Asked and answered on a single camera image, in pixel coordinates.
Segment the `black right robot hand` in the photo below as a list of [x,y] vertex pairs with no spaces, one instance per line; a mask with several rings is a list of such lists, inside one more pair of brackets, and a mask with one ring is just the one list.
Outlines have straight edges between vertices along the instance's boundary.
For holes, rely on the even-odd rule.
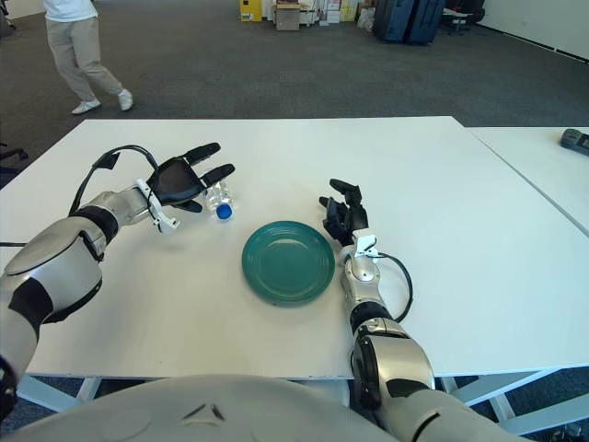
[[329,185],[344,197],[344,202],[337,202],[332,197],[325,196],[318,199],[326,209],[323,227],[342,247],[350,246],[353,244],[352,233],[368,228],[360,187],[337,179],[330,179]]

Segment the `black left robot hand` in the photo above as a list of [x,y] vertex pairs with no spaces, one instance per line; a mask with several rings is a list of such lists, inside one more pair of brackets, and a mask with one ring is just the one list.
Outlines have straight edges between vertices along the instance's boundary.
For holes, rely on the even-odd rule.
[[147,185],[162,206],[201,213],[203,207],[195,198],[227,178],[236,168],[227,163],[198,176],[192,167],[220,149],[218,143],[210,143],[195,147],[183,156],[173,157],[158,166],[157,171],[147,180]]

